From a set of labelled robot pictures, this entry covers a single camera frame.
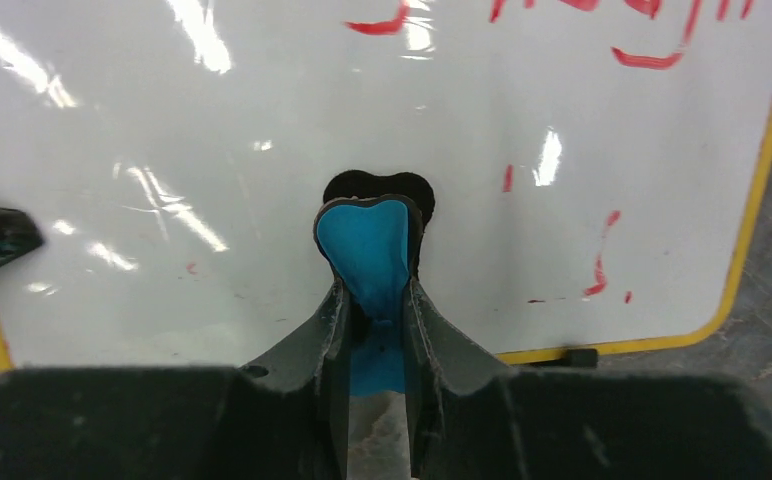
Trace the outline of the blue whiteboard eraser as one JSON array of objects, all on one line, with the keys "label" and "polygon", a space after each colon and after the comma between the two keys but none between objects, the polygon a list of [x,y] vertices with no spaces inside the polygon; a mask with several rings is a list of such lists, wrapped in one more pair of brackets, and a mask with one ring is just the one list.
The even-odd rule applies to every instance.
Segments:
[{"label": "blue whiteboard eraser", "polygon": [[430,183],[412,172],[347,170],[324,189],[314,241],[351,296],[355,397],[405,390],[403,294],[435,205]]}]

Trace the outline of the white whiteboard yellow frame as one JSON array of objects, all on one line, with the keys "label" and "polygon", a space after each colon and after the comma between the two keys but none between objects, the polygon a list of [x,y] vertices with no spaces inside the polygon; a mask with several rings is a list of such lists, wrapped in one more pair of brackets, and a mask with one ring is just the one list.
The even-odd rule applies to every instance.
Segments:
[{"label": "white whiteboard yellow frame", "polygon": [[709,336],[772,161],[772,1],[0,1],[0,368],[242,364],[337,174],[433,187],[422,283],[510,362]]}]

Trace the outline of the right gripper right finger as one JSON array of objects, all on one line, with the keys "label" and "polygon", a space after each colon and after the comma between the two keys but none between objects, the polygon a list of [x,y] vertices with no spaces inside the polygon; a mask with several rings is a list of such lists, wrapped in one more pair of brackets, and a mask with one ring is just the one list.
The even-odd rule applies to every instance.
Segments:
[{"label": "right gripper right finger", "polygon": [[724,376],[510,366],[403,293],[419,479],[772,479],[772,414]]}]

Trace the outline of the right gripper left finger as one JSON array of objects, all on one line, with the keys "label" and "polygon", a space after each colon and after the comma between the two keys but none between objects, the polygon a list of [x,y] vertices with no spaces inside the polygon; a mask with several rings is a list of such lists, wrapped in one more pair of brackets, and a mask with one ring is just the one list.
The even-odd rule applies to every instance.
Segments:
[{"label": "right gripper left finger", "polygon": [[0,374],[0,479],[342,479],[350,296],[241,367]]}]

